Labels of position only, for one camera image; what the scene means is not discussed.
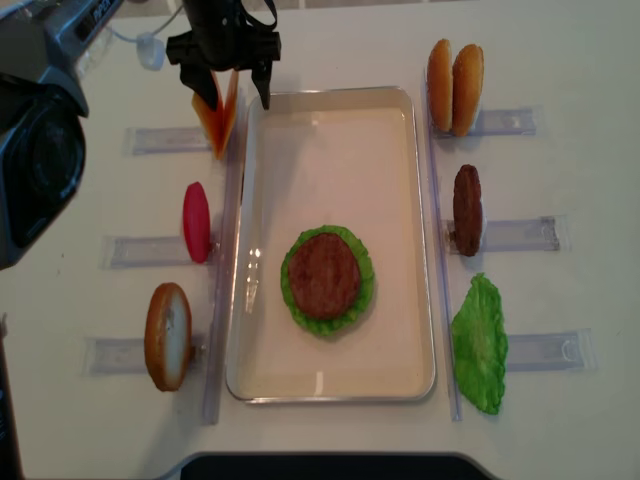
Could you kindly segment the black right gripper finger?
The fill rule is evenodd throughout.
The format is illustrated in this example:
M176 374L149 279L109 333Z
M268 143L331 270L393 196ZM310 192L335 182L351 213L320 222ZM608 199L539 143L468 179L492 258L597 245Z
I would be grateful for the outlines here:
M218 108L218 87L212 72L203 66L182 63L180 65L181 83L197 94L213 111Z

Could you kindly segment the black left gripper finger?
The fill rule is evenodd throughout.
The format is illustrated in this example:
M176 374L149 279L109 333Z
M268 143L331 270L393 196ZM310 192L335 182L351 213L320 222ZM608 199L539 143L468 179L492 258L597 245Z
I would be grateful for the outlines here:
M259 93L261 104L264 110L270 108L271 90L270 82L272 76L272 61L259 61L252 67L251 79Z

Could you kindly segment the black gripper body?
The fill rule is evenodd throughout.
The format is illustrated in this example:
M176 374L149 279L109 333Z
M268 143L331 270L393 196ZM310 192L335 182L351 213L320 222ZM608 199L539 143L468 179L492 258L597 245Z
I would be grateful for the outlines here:
M258 20L241 1L191 0L183 7L191 29L167 40L171 64L249 70L281 59L277 23Z

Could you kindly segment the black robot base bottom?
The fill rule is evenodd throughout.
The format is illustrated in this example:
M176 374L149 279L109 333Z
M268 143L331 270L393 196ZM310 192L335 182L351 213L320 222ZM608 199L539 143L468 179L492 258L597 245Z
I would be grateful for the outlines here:
M182 479L490 479L452 455L215 454L188 462Z

